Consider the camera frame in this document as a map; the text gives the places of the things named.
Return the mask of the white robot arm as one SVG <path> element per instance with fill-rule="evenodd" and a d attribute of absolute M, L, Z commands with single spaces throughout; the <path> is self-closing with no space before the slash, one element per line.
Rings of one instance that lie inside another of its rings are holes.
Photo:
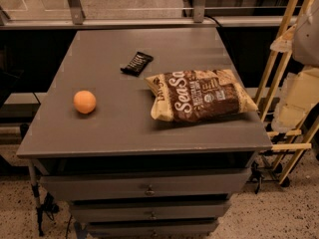
<path fill-rule="evenodd" d="M 319 0 L 270 46 L 272 51 L 291 52 L 295 61 L 305 66 L 298 74 L 288 73 L 271 123 L 280 133 L 297 125 L 319 103 Z"/>

